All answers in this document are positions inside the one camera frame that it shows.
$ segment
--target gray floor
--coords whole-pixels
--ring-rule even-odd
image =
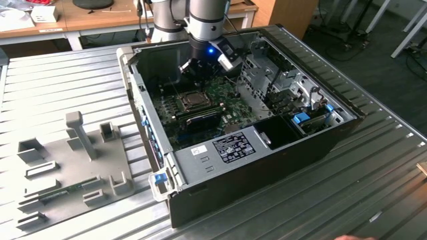
[[[321,0],[322,8],[329,9],[331,0]],[[358,5],[357,10],[349,20],[349,24],[355,23],[355,18],[362,9],[365,1]],[[378,8],[373,6],[367,12],[362,29],[366,30]],[[342,11],[337,11],[334,21]],[[406,33],[402,32],[409,20],[386,12],[381,22],[370,34],[370,45],[366,50],[350,61],[342,62],[331,59],[326,54],[326,47],[339,43],[334,37],[313,31],[306,34],[303,41],[330,62],[350,76],[351,79],[383,102],[389,108],[425,134],[427,135],[427,82],[419,79],[409,70],[406,65],[407,54],[402,53],[393,59],[391,53],[401,44]],[[421,32],[414,42],[419,42],[427,34]],[[359,47],[351,52],[343,52],[337,48],[330,50],[335,58],[345,59],[359,51]],[[410,59],[411,68],[419,73],[423,70]]]

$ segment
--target small circuit board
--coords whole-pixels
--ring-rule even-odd
[[[205,90],[153,98],[175,150],[230,134],[257,121],[253,108],[225,77],[207,82]]]

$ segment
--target blue tab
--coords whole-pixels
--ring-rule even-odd
[[[306,122],[307,120],[310,120],[310,116],[305,112],[298,113],[294,116],[294,121],[297,122],[297,124],[301,124],[301,123]]]
[[[326,105],[326,110],[329,110],[329,112],[333,112],[334,111],[334,106],[331,104],[327,104]]]
[[[161,183],[165,183],[167,180],[169,180],[169,176],[166,173],[162,173],[162,174],[157,174],[155,176],[155,184],[161,184]]]

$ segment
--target wooden cabinet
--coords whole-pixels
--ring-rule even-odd
[[[319,0],[253,0],[259,7],[254,27],[282,24],[299,39],[303,38]]]

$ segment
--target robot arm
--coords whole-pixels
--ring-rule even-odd
[[[218,73],[218,63],[226,71],[231,71],[242,63],[242,58],[223,37],[230,0],[151,1],[155,24],[153,42],[178,39],[174,36],[182,34],[185,28],[189,33],[190,59],[179,68],[181,72],[191,75],[197,84],[203,84]]]
[[[191,50],[202,51],[193,57],[206,61],[210,54],[219,51],[218,62],[226,71],[231,71],[242,62],[234,46],[223,37],[229,6],[229,0],[190,0],[190,16],[185,18],[189,25]]]

